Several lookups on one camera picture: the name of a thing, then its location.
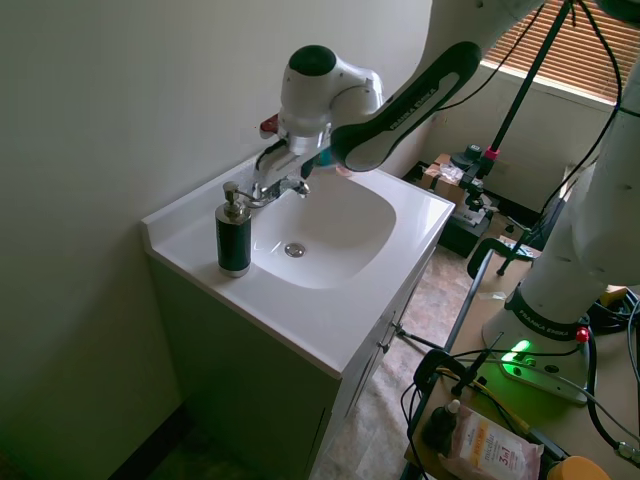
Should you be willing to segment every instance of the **yellow object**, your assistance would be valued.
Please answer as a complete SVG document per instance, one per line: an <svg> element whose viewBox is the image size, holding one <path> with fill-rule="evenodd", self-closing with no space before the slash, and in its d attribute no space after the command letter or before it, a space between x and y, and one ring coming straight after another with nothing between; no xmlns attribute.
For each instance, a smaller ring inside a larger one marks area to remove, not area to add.
<svg viewBox="0 0 640 480"><path fill-rule="evenodd" d="M616 300L622 300L627 295L627 287L617 287L615 285L609 285L606 292L600 296L600 303L608 307Z"/></svg>
<svg viewBox="0 0 640 480"><path fill-rule="evenodd" d="M611 480L599 466L583 457L569 457L551 469L547 480Z"/></svg>

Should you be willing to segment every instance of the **floor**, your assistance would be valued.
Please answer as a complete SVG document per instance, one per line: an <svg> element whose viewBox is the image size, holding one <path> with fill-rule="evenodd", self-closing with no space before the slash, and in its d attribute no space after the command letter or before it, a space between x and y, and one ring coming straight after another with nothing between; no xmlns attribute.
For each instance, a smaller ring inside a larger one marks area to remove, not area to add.
<svg viewBox="0 0 640 480"><path fill-rule="evenodd" d="M406 330L439 345L471 285L466 261L438 247L403 317ZM400 395L425 350L395 339L358 405L347 419L312 480L393 480L404 468L406 422ZM258 480L200 431L193 431L149 477L150 480Z"/></svg>

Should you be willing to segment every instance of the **red button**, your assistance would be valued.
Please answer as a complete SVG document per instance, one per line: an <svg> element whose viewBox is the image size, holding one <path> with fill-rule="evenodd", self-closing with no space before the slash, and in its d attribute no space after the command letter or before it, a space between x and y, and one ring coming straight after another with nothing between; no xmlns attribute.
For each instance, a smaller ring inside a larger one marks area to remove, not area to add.
<svg viewBox="0 0 640 480"><path fill-rule="evenodd" d="M578 328L576 333L576 340L578 343L587 343L589 341L589 329L586 327Z"/></svg>

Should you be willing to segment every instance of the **chrome faucet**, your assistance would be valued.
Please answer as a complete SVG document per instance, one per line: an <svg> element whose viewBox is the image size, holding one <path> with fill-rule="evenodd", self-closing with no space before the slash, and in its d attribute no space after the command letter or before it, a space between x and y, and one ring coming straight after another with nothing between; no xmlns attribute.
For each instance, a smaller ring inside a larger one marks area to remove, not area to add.
<svg viewBox="0 0 640 480"><path fill-rule="evenodd" d="M262 208L269 205L274 200L280 198L288 190L293 190L301 198L305 198L311 190L304 179L298 175L288 175L269 188L261 188L260 184L255 182L252 186L252 195L238 191L237 193L247 198L246 205L249 208Z"/></svg>

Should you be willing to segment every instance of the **desk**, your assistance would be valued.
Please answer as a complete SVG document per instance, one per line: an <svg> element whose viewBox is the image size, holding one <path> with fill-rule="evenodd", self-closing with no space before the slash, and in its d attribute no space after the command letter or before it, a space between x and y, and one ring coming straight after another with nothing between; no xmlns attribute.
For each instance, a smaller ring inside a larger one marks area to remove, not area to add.
<svg viewBox="0 0 640 480"><path fill-rule="evenodd" d="M452 338L447 342L452 353L484 348L480 334L482 325L503 306L503 301L487 298L482 293L504 292L509 295L517 283L526 275L531 264L514 261L504 277L496 275L503 259L494 254L488 263L486 273L479 283L478 291L471 301L468 313L459 318L459 328L454 328ZM598 345L598 383L596 398L612 412L613 415L629 430L638 431L638 387L629 362L625 333L599 336ZM538 428L552 441L564 448L571 455L587 457L600 465L613 480L640 478L637 468L618 458L611 447L598 435L589 418L587 408L570 404L541 390L506 378L497 365L484 365L480 375L487 380L496 396L524 421ZM419 420L414 423L414 443L418 455L427 473L438 480L455 480L456 477L446 472L440 465L437 455L428 449L420 439L422 427L433 412L441 405L448 403L453 397L450 388L453 382L439 379L433 385L430 395L424 395L418 407ZM494 405L483 396L475 396L470 389L465 392L462 402L473 410L504 425ZM624 432L603 413L600 419L614 439L634 444ZM403 478L418 478L418 470L411 447L407 447L405 458L408 468Z"/></svg>

